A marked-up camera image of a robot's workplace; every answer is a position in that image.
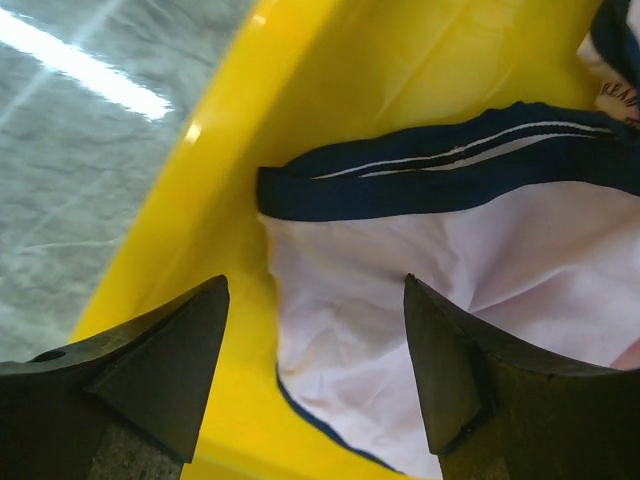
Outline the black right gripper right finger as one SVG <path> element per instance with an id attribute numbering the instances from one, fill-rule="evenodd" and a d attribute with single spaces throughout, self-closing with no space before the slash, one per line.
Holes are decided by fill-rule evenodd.
<path id="1" fill-rule="evenodd" d="M 430 452 L 446 479 L 635 479 L 639 374 L 554 354 L 414 276 L 407 342 Z"/>

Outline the pink underwear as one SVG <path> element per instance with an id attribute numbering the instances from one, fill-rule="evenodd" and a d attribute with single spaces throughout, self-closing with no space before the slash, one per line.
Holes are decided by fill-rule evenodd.
<path id="1" fill-rule="evenodd" d="M 638 3 L 602 3 L 578 53 L 601 81 L 592 111 L 516 103 L 259 170 L 278 385 L 339 445 L 441 474 L 404 326 L 410 274 L 538 347 L 638 365 Z"/>

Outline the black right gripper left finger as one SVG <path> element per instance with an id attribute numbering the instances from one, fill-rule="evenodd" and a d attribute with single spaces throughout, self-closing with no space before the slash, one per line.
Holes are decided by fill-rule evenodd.
<path id="1" fill-rule="evenodd" d="M 211 278 L 85 340 L 1 366 L 5 479 L 177 479 L 195 454 L 229 310 Z"/>

